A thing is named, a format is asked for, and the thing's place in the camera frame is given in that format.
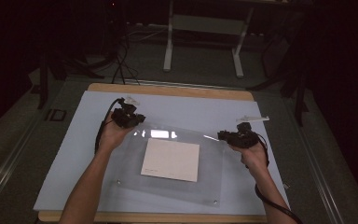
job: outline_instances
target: wooden table edge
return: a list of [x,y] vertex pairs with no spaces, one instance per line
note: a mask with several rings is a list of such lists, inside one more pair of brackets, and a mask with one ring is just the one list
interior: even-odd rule
[[211,99],[254,101],[253,95],[248,91],[228,91],[189,87],[166,87],[166,86],[139,86],[118,85],[106,83],[92,83],[88,91],[126,92],[134,94],[152,94],[167,96],[185,96]]
[[[39,219],[57,222],[60,211],[40,211]],[[266,216],[258,215],[211,215],[211,214],[162,214],[162,213],[97,213],[95,222],[127,223],[267,223]]]

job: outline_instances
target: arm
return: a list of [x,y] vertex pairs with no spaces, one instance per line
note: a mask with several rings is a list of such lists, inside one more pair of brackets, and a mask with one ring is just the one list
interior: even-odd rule
[[[278,191],[267,167],[267,159],[264,148],[260,143],[250,148],[230,146],[241,153],[241,162],[249,167],[249,172],[255,179],[261,194],[270,201],[289,209],[282,195]],[[264,203],[268,223],[296,224],[296,222],[280,210]]]
[[108,116],[100,145],[91,163],[77,181],[65,207],[60,223],[92,223],[100,201],[103,176],[110,155],[131,129],[119,128]]

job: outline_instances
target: forearm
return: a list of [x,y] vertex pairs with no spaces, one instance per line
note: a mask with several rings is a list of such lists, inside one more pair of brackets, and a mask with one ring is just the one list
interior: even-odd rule
[[98,208],[109,151],[99,150],[77,181],[63,209],[60,223],[92,223]]
[[[255,175],[255,181],[257,184],[260,193],[269,199],[271,202],[276,203],[277,205],[288,209],[286,202],[284,201],[281,193],[278,191],[272,177],[269,172],[263,172],[261,174]],[[264,203],[266,209],[267,220],[269,224],[273,223],[285,223],[285,224],[295,224],[296,222],[289,216],[287,216],[282,211]]]

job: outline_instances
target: dark background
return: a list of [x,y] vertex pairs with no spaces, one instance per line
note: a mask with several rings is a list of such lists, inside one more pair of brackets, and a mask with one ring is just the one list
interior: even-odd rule
[[[129,1],[128,21],[165,24],[167,2]],[[122,35],[118,7],[111,11],[110,25],[101,13],[103,4],[111,3],[0,1],[0,117],[31,88],[27,75],[39,66],[41,37],[71,57],[81,57],[89,51],[104,53],[108,48],[104,29],[110,29],[117,38]],[[317,1],[315,5],[321,8],[305,20],[286,59],[307,58],[307,87],[313,91],[358,183],[358,1]],[[183,4],[179,9],[192,12],[194,8]],[[201,13],[228,16],[225,10],[213,7]],[[255,14],[251,32],[263,33],[270,28],[271,21],[262,15],[262,11]]]

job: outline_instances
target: hand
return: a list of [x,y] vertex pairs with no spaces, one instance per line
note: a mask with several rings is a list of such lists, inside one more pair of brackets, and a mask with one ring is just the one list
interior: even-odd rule
[[261,143],[249,148],[230,147],[241,153],[241,162],[249,167],[251,175],[255,176],[259,172],[268,171],[266,152]]
[[108,117],[106,118],[98,150],[109,150],[110,152],[112,152],[113,149],[120,146],[126,134],[133,129],[122,129],[118,127],[116,123],[112,120],[112,113],[113,112],[110,112]]

